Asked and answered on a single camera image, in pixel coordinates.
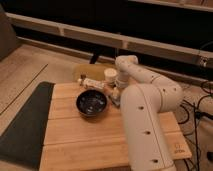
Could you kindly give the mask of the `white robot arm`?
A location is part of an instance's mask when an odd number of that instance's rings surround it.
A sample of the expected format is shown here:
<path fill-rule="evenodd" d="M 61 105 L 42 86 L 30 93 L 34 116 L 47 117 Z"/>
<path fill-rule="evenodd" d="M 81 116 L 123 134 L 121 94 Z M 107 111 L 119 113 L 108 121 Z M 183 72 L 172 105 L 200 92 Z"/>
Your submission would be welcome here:
<path fill-rule="evenodd" d="M 123 88 L 120 110 L 133 171 L 176 171 L 159 113 L 177 108 L 181 86 L 172 79 L 141 67 L 135 55 L 118 56 L 116 85 Z"/>

